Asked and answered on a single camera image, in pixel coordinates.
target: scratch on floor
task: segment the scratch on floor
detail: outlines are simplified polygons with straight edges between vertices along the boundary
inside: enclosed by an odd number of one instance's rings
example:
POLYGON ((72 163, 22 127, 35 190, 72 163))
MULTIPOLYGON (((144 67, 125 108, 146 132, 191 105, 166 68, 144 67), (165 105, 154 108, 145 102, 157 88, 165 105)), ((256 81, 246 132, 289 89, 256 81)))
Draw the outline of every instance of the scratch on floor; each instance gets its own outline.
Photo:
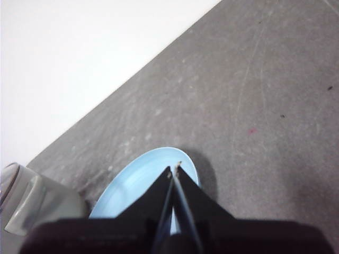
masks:
POLYGON ((255 45, 255 47, 254 47, 252 56, 251 56, 251 58, 249 59, 249 62, 248 62, 248 65, 247 65, 247 69, 246 69, 246 73, 245 73, 245 77, 244 77, 244 79, 243 79, 243 82, 242 82, 242 85, 241 85, 241 88, 240 88, 240 95, 239 95, 239 100, 238 100, 237 109, 236 109, 234 131, 233 131, 232 143, 231 143, 231 163, 232 163, 232 164, 234 163, 234 139, 235 139, 236 130, 237 130, 237 126, 238 126, 238 114, 239 114, 240 105, 241 105, 241 102, 242 102, 244 87, 245 87, 246 80, 247 80, 247 76, 248 76, 248 73, 249 73, 249 68, 251 67, 252 60, 253 60, 253 58, 254 58, 254 56, 255 56, 255 53, 256 53, 256 51, 257 51, 257 49, 258 49, 258 45, 259 45, 259 42, 260 42, 260 40, 261 40, 261 36, 262 36, 262 34, 263 34, 263 31, 264 31, 264 26, 263 26, 263 28, 261 29, 261 32, 260 32, 259 37, 258 37, 258 39, 257 39, 256 45, 255 45))
POLYGON ((257 51, 257 48, 258 48, 258 45, 259 45, 259 42, 261 40, 261 37, 264 33, 264 30, 265 28, 268 27, 269 25, 269 22, 270 22, 270 19, 271 19, 271 16, 274 12, 274 8, 276 7, 276 5, 279 3, 279 1, 276 2, 276 4, 271 8, 271 10, 269 11, 269 15, 268 15, 268 19, 267 19, 267 25, 266 26, 263 26, 263 28, 261 29, 260 31, 260 34, 259 34, 259 37, 257 39, 257 42, 256 42, 256 45, 254 47, 254 50, 253 50, 253 53, 252 53, 252 56, 249 60, 249 63, 248 63, 248 66, 247 66, 247 69, 246 69, 246 73, 245 73, 245 77, 244 77, 244 80, 242 82, 242 86, 241 86, 241 89, 240 89, 240 95, 239 95, 239 100, 238 100, 238 104, 237 104, 237 110, 236 110, 236 115, 235 115, 235 125, 234 125, 234 131, 233 131, 233 136, 232 136, 232 142, 231 142, 231 164, 233 165, 234 164, 234 141, 235 141, 235 136, 236 136, 236 131, 237 131, 237 126, 238 126, 238 114, 239 114, 239 110, 240 110, 240 105, 241 105, 241 101, 242 101, 242 96, 243 96, 243 91, 244 91, 244 87, 245 87, 245 84, 246 84, 246 80, 247 80, 247 76, 248 76, 248 73, 249 73, 249 68, 251 67, 251 63, 253 61, 253 58, 256 54, 256 51, 257 51))
POLYGON ((338 11, 332 4, 330 4, 330 3, 328 2, 328 0, 323 0, 323 2, 324 2, 325 4, 327 4, 328 7, 330 7, 330 8, 332 9, 332 11, 334 11, 335 14, 337 14, 337 15, 339 16, 339 11, 338 11))

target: gray concrete floor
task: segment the gray concrete floor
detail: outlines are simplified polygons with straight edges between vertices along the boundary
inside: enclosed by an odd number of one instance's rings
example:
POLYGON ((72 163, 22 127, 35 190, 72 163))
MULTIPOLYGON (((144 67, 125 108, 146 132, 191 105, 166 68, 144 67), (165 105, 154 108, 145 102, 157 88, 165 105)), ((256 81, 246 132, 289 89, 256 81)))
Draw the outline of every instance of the gray concrete floor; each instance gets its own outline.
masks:
POLYGON ((320 227, 339 253, 339 2, 224 0, 29 167, 90 200, 186 151, 236 217, 320 227))

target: light blue plate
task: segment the light blue plate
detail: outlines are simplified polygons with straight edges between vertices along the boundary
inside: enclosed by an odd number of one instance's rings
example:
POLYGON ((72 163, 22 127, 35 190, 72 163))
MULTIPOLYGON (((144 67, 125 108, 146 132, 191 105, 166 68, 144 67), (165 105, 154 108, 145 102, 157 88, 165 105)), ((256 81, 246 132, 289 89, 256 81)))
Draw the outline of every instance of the light blue plate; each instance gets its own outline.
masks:
POLYGON ((181 167, 200 186, 191 158, 182 150, 161 147, 144 153, 128 164, 109 184, 94 206, 90 218, 116 217, 142 196, 167 166, 181 167))

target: gray plastic object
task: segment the gray plastic object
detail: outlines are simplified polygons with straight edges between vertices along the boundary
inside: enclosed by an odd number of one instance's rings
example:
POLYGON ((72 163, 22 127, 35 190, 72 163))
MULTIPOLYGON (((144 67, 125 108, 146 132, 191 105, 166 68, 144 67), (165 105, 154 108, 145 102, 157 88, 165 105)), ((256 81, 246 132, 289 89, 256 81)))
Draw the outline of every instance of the gray plastic object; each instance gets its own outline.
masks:
POLYGON ((17 163, 1 171, 0 196, 1 254, 19 253, 31 229, 41 223, 88 216, 74 190, 17 163))

